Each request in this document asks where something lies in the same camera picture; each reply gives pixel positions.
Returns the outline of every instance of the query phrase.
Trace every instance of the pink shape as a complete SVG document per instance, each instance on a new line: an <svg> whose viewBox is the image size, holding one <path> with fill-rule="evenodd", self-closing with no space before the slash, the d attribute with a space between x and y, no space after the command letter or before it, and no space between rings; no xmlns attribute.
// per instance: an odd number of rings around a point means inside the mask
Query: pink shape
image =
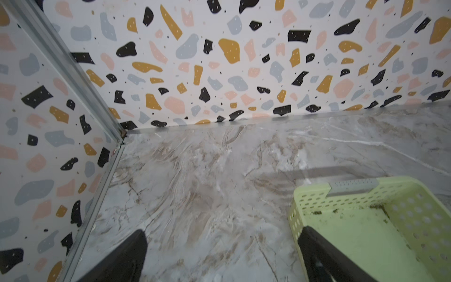
<svg viewBox="0 0 451 282"><path fill-rule="evenodd" d="M102 179L102 174L99 173L97 174L96 178L94 179L94 181L91 183L91 186L89 186L89 192L91 193L95 193L97 190L97 186L99 186L100 183L100 179Z"/></svg>
<svg viewBox="0 0 451 282"><path fill-rule="evenodd" d="M409 74L402 74L398 76L398 83L403 83L404 81L408 80L410 78Z"/></svg>
<svg viewBox="0 0 451 282"><path fill-rule="evenodd" d="M15 49L16 46L14 46L9 35L7 33L0 33L0 50L14 51Z"/></svg>
<svg viewBox="0 0 451 282"><path fill-rule="evenodd" d="M292 10L287 10L282 15L283 27L289 26L290 24L294 23L296 20L297 20L297 18L295 17L295 14L293 13Z"/></svg>
<svg viewBox="0 0 451 282"><path fill-rule="evenodd" d="M36 114L31 114L27 117L27 123L32 127L41 128L40 123L47 123L47 121Z"/></svg>
<svg viewBox="0 0 451 282"><path fill-rule="evenodd" d="M175 97L168 97L165 101L165 107L177 115L185 113L185 103Z"/></svg>
<svg viewBox="0 0 451 282"><path fill-rule="evenodd" d="M193 12L190 11L189 14L185 13L185 9L182 8L182 21L186 27L194 26Z"/></svg>
<svg viewBox="0 0 451 282"><path fill-rule="evenodd" d="M384 15L385 16L390 15L391 13L393 13L394 10L395 10L395 7L392 6L385 11Z"/></svg>
<svg viewBox="0 0 451 282"><path fill-rule="evenodd" d="M443 49L435 57L436 59L443 59L451 53L451 49Z"/></svg>
<svg viewBox="0 0 451 282"><path fill-rule="evenodd" d="M49 216L51 212L52 212L52 201L47 200L45 202L42 202L39 205L37 205L36 211L33 214L33 220L45 218L46 216Z"/></svg>
<svg viewBox="0 0 451 282"><path fill-rule="evenodd" d="M44 268L44 266L47 264L46 258L40 258L37 263L34 265L34 270L37 272L41 272L41 270Z"/></svg>
<svg viewBox="0 0 451 282"><path fill-rule="evenodd" d="M56 188L57 197L69 197L73 196L75 192L75 179L72 179L67 184Z"/></svg>
<svg viewBox="0 0 451 282"><path fill-rule="evenodd" d="M187 62L181 63L179 65L179 70L184 71L186 73L189 72L189 63Z"/></svg>
<svg viewBox="0 0 451 282"><path fill-rule="evenodd" d="M232 100L233 98L236 97L236 95L238 95L237 93L233 92L233 91L229 91L224 93L225 97L229 100Z"/></svg>
<svg viewBox="0 0 451 282"><path fill-rule="evenodd" d="M60 90L64 95L69 95L69 91L67 91L66 84L59 78L55 78L53 80L53 85L55 85L56 89Z"/></svg>
<svg viewBox="0 0 451 282"><path fill-rule="evenodd" d="M240 98L241 98L241 101L243 101L245 106L247 106L250 103L252 103L253 101L255 101L254 98L249 97L247 94L242 95Z"/></svg>
<svg viewBox="0 0 451 282"><path fill-rule="evenodd" d="M285 43L279 43L276 45L276 56L278 56L279 54L285 56Z"/></svg>
<svg viewBox="0 0 451 282"><path fill-rule="evenodd" d="M47 164L46 158L44 158L41 154L37 154L32 157L27 164L25 165L30 171L38 172L43 169Z"/></svg>
<svg viewBox="0 0 451 282"><path fill-rule="evenodd" d="M135 117L134 114L132 114L131 112L129 112L129 111L127 111L127 110L123 110L122 113L123 113L124 115L130 116L130 117Z"/></svg>
<svg viewBox="0 0 451 282"><path fill-rule="evenodd" d="M377 28L377 18L373 20L370 24L367 35L365 36L366 41L372 43L376 39L376 28Z"/></svg>
<svg viewBox="0 0 451 282"><path fill-rule="evenodd" d="M55 4L55 10L57 13L59 13L60 15L67 17L67 18L72 18L72 12L70 11L69 8L69 3L67 3L66 1L59 1L56 2Z"/></svg>
<svg viewBox="0 0 451 282"><path fill-rule="evenodd" d="M0 159L18 160L19 155L16 149L0 145Z"/></svg>
<svg viewBox="0 0 451 282"><path fill-rule="evenodd" d="M316 50L321 48L321 46L326 42L327 32L325 30L321 31L316 37Z"/></svg>
<svg viewBox="0 0 451 282"><path fill-rule="evenodd" d="M160 50L158 50L158 48L156 47L156 45L152 41L149 41L149 45L150 45L150 50L152 51L153 57L157 61L160 61L161 63L166 64L167 61L168 61L168 58L166 58L163 55L163 53L161 53Z"/></svg>
<svg viewBox="0 0 451 282"><path fill-rule="evenodd" d="M12 101L15 91L16 91L15 85L0 83L0 98Z"/></svg>
<svg viewBox="0 0 451 282"><path fill-rule="evenodd" d="M260 113L252 114L252 118L253 119L258 119L258 118L261 118L261 117L268 117L268 116L269 116L269 114L260 114Z"/></svg>
<svg viewBox="0 0 451 282"><path fill-rule="evenodd" d="M383 53L383 52L385 52L385 50L387 50L387 48L388 48L390 45L391 45L391 42L390 42L390 41L389 41L389 42L382 43L382 44L377 48L377 51L378 51L379 53Z"/></svg>
<svg viewBox="0 0 451 282"><path fill-rule="evenodd" d="M208 63L208 66L209 66L211 69L215 69L215 68L219 67L219 63L217 63L217 62L209 62L209 63Z"/></svg>
<svg viewBox="0 0 451 282"><path fill-rule="evenodd" d="M110 70L114 70L114 61L107 53L100 54L100 59L106 64Z"/></svg>
<svg viewBox="0 0 451 282"><path fill-rule="evenodd" d="M159 29L159 30L155 33L155 37L156 37L156 38L162 38L162 37L163 37L163 32L161 31L161 29Z"/></svg>
<svg viewBox="0 0 451 282"><path fill-rule="evenodd" d="M404 103L404 105L415 105L415 104L421 104L421 99L411 98L407 99L407 101L405 101Z"/></svg>
<svg viewBox="0 0 451 282"><path fill-rule="evenodd" d="M253 39L249 40L249 42L244 46L244 51L246 51L246 54L248 54L249 62L252 62L255 59Z"/></svg>
<svg viewBox="0 0 451 282"><path fill-rule="evenodd" d="M257 77L260 74L260 68L249 68L248 76L249 77Z"/></svg>
<svg viewBox="0 0 451 282"><path fill-rule="evenodd" d="M294 92L290 94L290 97L291 97L291 99L293 99L295 101L298 100L298 96L296 96L296 93L294 93Z"/></svg>
<svg viewBox="0 0 451 282"><path fill-rule="evenodd" d="M344 79L335 85L334 93L337 98L345 98L351 91L352 87L354 87L354 83L349 79Z"/></svg>
<svg viewBox="0 0 451 282"><path fill-rule="evenodd" d="M420 86L421 84L423 84L422 82L420 82L420 80L418 79L418 77L412 79L409 81L409 88L408 90L414 89L415 87Z"/></svg>
<svg viewBox="0 0 451 282"><path fill-rule="evenodd" d="M418 46L418 45L419 45L418 42L412 41L411 43L409 43L409 44L407 45L407 50L414 49L414 48L415 48L416 46Z"/></svg>

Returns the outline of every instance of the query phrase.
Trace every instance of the terrazzo patterned panel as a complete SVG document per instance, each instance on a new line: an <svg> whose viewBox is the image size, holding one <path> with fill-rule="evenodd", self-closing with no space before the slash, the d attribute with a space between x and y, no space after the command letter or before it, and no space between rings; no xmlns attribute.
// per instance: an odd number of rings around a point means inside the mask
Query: terrazzo patterned panel
<svg viewBox="0 0 451 282"><path fill-rule="evenodd" d="M0 5L0 281L56 281L117 143Z"/></svg>
<svg viewBox="0 0 451 282"><path fill-rule="evenodd" d="M451 97L450 1L45 0L41 7L126 129Z"/></svg>

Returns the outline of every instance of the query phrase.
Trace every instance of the gray marble surface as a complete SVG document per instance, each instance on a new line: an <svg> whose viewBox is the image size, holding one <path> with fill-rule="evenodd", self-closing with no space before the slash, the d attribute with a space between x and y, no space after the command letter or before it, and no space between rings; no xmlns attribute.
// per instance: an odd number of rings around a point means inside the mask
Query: gray marble surface
<svg viewBox="0 0 451 282"><path fill-rule="evenodd" d="M304 281L304 184L407 175L451 204L451 108L130 134L74 279L143 229L141 281Z"/></svg>

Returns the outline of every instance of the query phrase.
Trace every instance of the basket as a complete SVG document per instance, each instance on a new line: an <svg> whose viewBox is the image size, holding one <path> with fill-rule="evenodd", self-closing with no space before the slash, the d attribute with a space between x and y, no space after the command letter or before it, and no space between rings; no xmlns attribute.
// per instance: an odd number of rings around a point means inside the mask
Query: basket
<svg viewBox="0 0 451 282"><path fill-rule="evenodd" d="M288 216L311 226L379 282L451 281L451 213L420 181L384 177L301 186Z"/></svg>

